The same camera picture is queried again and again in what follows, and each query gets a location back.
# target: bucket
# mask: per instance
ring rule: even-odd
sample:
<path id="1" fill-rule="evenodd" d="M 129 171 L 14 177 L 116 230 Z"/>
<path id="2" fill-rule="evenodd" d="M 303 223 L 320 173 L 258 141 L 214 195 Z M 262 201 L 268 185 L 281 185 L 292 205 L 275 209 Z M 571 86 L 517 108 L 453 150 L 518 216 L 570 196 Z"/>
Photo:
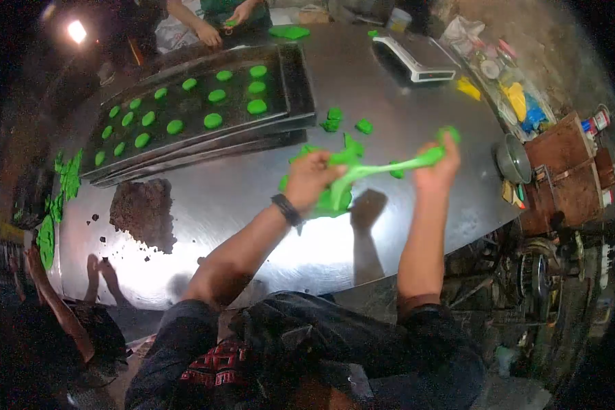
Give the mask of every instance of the bucket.
<path id="1" fill-rule="evenodd" d="M 399 33 L 404 32 L 410 25 L 410 22 L 412 22 L 410 14 L 397 8 L 392 9 L 392 15 L 390 15 L 389 18 L 386 27 Z"/>

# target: hand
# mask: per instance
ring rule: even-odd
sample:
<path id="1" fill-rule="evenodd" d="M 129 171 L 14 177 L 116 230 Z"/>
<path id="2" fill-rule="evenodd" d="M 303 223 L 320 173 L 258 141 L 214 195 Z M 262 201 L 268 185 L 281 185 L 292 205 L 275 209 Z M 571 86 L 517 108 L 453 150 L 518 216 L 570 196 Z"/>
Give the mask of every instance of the hand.
<path id="1" fill-rule="evenodd" d="M 210 47 L 215 47 L 221 45 L 223 42 L 221 40 L 221 36 L 219 36 L 219 32 L 216 28 L 212 27 L 209 23 L 204 21 L 200 21 L 194 27 L 196 30 L 196 34 L 203 43 L 209 45 Z"/>
<path id="2" fill-rule="evenodd" d="M 437 146 L 436 142 L 427 143 L 419 153 Z M 418 195 L 427 197 L 446 197 L 460 167 L 460 152 L 458 145 L 449 133 L 444 134 L 444 148 L 447 153 L 432 167 L 417 168 L 412 172 L 412 178 Z"/>
<path id="3" fill-rule="evenodd" d="M 248 17 L 250 17 L 250 13 L 253 12 L 253 9 L 256 5 L 256 0 L 246 0 L 244 3 L 237 6 L 235 12 L 232 13 L 232 17 L 226 21 L 236 21 L 237 25 L 243 23 L 244 21 L 248 20 Z"/>
<path id="4" fill-rule="evenodd" d="M 34 283 L 38 284 L 47 281 L 48 275 L 46 275 L 46 270 L 43 268 L 43 264 L 41 263 L 41 253 L 39 252 L 39 247 L 32 245 L 32 247 L 25 250 L 24 253 L 25 266 L 27 267 L 29 275 L 32 276 Z"/>
<path id="5" fill-rule="evenodd" d="M 303 217 L 314 208 L 321 192 L 346 173 L 345 165 L 329 167 L 329 158 L 328 151 L 312 152 L 295 160 L 289 168 L 285 196 Z"/>

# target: person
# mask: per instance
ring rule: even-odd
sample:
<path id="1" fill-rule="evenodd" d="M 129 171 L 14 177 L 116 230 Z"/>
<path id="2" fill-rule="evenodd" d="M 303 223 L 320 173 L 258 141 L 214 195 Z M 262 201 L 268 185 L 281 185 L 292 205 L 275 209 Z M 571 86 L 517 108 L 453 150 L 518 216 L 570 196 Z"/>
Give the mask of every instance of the person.
<path id="1" fill-rule="evenodd" d="M 168 13 L 194 30 L 198 39 L 211 47 L 223 45 L 222 36 L 240 40 L 271 27 L 269 7 L 264 0 L 200 0 L 200 8 L 204 12 L 203 18 L 182 0 L 166 2 Z"/>
<path id="2" fill-rule="evenodd" d="M 32 245 L 24 253 L 38 297 L 21 296 L 13 325 L 33 371 L 61 398 L 66 392 L 79 393 L 114 380 L 127 366 L 118 325 L 104 307 L 82 302 L 69 306 L 52 288 L 39 248 Z M 91 258 L 89 262 L 91 277 L 91 270 L 101 267 Z M 17 278 L 16 286 L 22 288 Z"/>
<path id="3" fill-rule="evenodd" d="M 329 153 L 296 160 L 276 195 L 200 263 L 126 393 L 127 409 L 461 409 L 484 383 L 477 346 L 439 304 L 456 144 L 413 172 L 417 192 L 397 276 L 397 323 L 301 292 L 278 292 L 238 313 L 217 345 L 217 321 L 291 225 L 345 172 Z"/>

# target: digital scale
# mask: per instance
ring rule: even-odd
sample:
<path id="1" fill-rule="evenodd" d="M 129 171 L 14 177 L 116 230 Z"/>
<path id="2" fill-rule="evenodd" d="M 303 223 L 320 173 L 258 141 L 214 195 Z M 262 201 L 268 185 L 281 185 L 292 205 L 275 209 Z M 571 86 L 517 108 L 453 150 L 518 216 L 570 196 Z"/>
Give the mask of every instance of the digital scale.
<path id="1" fill-rule="evenodd" d="M 398 64 L 392 65 L 401 66 L 412 83 L 450 81 L 456 76 L 456 67 L 460 67 L 431 37 L 409 36 L 400 43 L 389 36 L 377 36 L 373 41 L 378 53 L 394 59 Z"/>

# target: baking tray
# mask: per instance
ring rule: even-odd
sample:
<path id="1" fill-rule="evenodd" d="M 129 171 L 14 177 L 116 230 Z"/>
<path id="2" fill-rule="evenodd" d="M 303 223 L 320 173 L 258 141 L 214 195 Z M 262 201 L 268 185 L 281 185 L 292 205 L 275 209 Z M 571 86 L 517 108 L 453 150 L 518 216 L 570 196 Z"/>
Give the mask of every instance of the baking tray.
<path id="1" fill-rule="evenodd" d="M 288 117 L 276 119 L 270 123 L 258 124 L 254 127 L 248 128 L 243 131 L 238 131 L 230 135 L 223 135 L 212 140 L 197 143 L 192 146 L 182 148 L 172 153 L 162 155 L 145 163 L 133 165 L 129 168 L 111 173 L 109 175 L 101 176 L 91 181 L 95 186 L 110 186 L 112 180 L 126 180 L 132 179 L 132 175 L 139 175 L 138 170 L 145 168 L 149 172 L 150 170 L 156 170 L 161 172 L 165 170 L 164 163 L 175 164 L 177 159 L 195 155 L 196 153 L 205 153 L 210 150 L 223 150 L 229 145 L 244 144 L 252 142 L 255 139 L 264 138 L 266 134 L 279 134 L 286 131 L 300 130 L 309 127 L 313 127 L 316 124 L 316 104 L 313 98 L 312 82 L 305 65 L 304 54 L 302 52 L 302 46 L 297 43 L 287 43 L 281 48 L 284 72 L 287 75 L 285 83 L 287 84 L 288 99 L 290 101 L 290 112 Z"/>
<path id="2" fill-rule="evenodd" d="M 230 145 L 228 147 L 207 150 L 204 152 L 194 153 L 192 155 L 185 155 L 179 158 L 165 160 L 162 163 L 150 164 L 146 167 L 140 167 L 126 173 L 101 179 L 100 181 L 92 181 L 92 184 L 99 188 L 107 188 L 109 186 L 120 184 L 121 182 L 154 175 L 163 170 L 170 170 L 208 160 L 231 157 L 234 155 L 245 155 L 251 152 L 282 148 L 284 146 L 305 143 L 306 141 L 307 137 L 305 130 L 293 130 L 286 133 L 267 135 L 264 138 L 256 138 L 248 142 L 242 142 L 235 145 Z"/>
<path id="3" fill-rule="evenodd" d="M 248 94 L 248 84 L 253 81 L 248 70 L 260 64 L 268 69 L 263 78 L 267 88 L 262 94 Z M 233 77 L 226 82 L 217 80 L 216 73 L 221 70 L 232 71 Z M 190 92 L 181 87 L 187 78 L 198 81 Z M 168 94 L 163 100 L 155 100 L 153 95 L 161 87 L 166 87 Z M 209 92 L 219 88 L 225 91 L 225 100 L 215 104 L 209 102 Z M 260 97 L 266 102 L 268 110 L 260 115 L 249 114 L 246 104 Z M 131 111 L 129 104 L 135 98 L 141 99 L 141 105 L 132 110 L 135 113 L 132 124 L 123 127 L 121 121 Z M 114 106 L 120 106 L 121 110 L 114 119 L 110 119 L 109 111 Z M 153 124 L 144 127 L 141 118 L 148 111 L 154 111 L 156 119 Z M 98 125 L 84 150 L 81 176 L 95 180 L 193 144 L 285 117 L 289 111 L 283 63 L 277 45 L 224 51 L 188 61 L 140 81 L 101 105 Z M 203 125 L 205 115 L 212 112 L 219 113 L 223 118 L 223 125 L 213 131 Z M 166 132 L 166 125 L 172 119 L 181 119 L 185 124 L 178 135 Z M 112 125 L 114 131 L 103 140 L 101 134 L 107 125 Z M 134 140 L 144 132 L 151 136 L 151 140 L 145 148 L 136 148 Z M 125 142 L 126 147 L 122 156 L 115 157 L 113 151 L 120 142 Z M 106 152 L 106 159 L 103 165 L 96 168 L 94 158 L 100 150 Z"/>

